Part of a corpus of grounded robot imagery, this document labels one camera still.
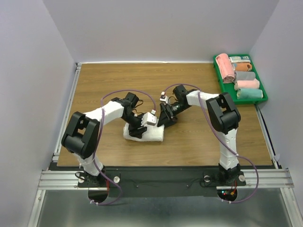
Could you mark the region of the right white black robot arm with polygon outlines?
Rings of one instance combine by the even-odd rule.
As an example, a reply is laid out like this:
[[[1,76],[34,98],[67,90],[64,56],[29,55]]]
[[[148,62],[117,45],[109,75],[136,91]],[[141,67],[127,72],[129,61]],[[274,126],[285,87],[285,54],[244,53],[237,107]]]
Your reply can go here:
[[[236,135],[241,115],[229,93],[210,94],[197,87],[187,90],[184,84],[173,89],[176,102],[170,103],[166,92],[160,96],[160,116],[157,126],[174,125],[177,115],[192,106],[201,107],[205,118],[220,143],[219,170],[216,180],[222,184],[235,181],[241,171],[236,149]]]

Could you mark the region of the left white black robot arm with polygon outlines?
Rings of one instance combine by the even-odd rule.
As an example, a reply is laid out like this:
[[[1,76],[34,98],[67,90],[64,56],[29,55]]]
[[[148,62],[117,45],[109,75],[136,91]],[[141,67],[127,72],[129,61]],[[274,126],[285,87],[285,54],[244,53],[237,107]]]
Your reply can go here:
[[[77,174],[79,180],[94,186],[109,184],[105,179],[104,166],[96,157],[96,149],[100,141],[100,130],[106,123],[117,118],[123,119],[128,126],[126,132],[131,138],[142,139],[147,127],[143,126],[141,113],[135,115],[133,110],[138,102],[142,102],[134,93],[127,93],[125,98],[115,97],[105,106],[92,113],[74,112],[63,134],[61,145],[74,154],[84,169],[84,174]]]

